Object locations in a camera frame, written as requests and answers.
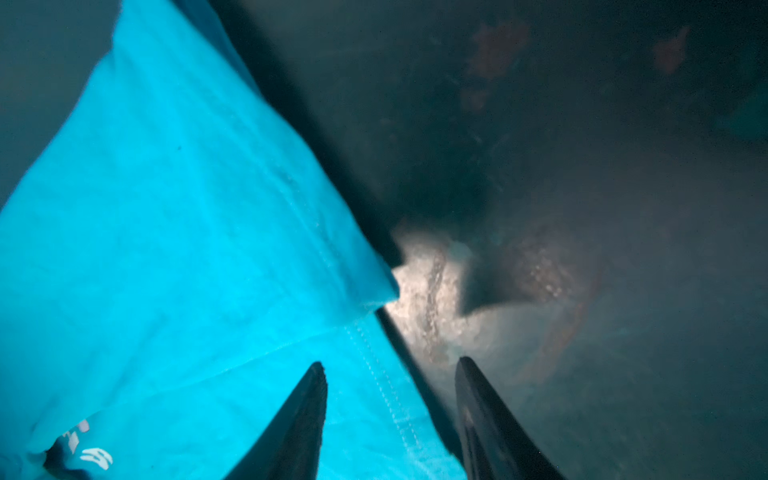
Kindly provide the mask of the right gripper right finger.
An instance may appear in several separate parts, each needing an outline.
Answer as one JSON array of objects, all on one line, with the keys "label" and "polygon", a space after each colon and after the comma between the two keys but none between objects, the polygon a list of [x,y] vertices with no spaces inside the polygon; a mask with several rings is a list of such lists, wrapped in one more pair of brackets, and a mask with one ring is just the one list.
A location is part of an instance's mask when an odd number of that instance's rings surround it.
[{"label": "right gripper right finger", "polygon": [[462,463],[469,479],[564,480],[467,356],[457,362],[455,390]]}]

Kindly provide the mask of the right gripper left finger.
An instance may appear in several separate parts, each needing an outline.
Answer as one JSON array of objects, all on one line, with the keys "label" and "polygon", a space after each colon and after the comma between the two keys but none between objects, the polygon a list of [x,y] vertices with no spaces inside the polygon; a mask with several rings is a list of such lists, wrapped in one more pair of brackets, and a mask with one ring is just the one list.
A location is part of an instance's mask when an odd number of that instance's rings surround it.
[{"label": "right gripper left finger", "polygon": [[325,370],[314,362],[226,480],[315,480],[327,400]]}]

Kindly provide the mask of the teal printed t shirt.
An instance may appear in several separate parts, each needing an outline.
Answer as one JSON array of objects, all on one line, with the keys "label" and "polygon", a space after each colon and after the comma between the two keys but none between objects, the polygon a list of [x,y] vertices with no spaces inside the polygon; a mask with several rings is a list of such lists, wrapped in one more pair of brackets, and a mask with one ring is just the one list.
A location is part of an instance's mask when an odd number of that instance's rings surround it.
[{"label": "teal printed t shirt", "polygon": [[323,479],[461,479],[377,317],[391,268],[205,1],[126,1],[1,212],[1,475],[221,479],[299,378]]}]

